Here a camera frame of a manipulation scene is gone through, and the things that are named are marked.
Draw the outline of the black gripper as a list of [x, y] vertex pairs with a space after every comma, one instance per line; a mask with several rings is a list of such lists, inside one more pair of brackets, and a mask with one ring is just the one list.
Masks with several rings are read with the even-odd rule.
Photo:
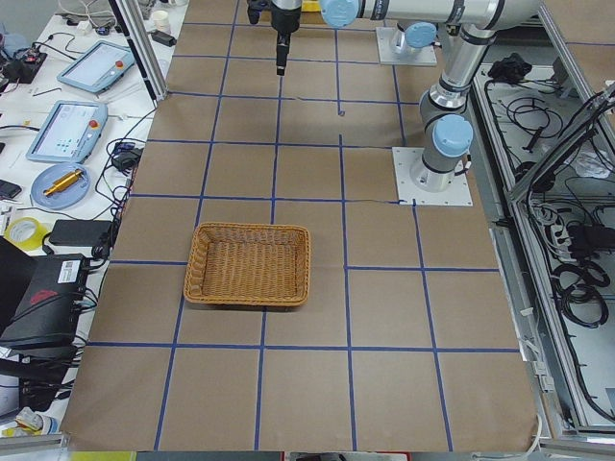
[[301, 0], [272, 0], [271, 25], [278, 32], [276, 41], [276, 73], [285, 75], [287, 59], [290, 51], [291, 35], [300, 27], [302, 13]]

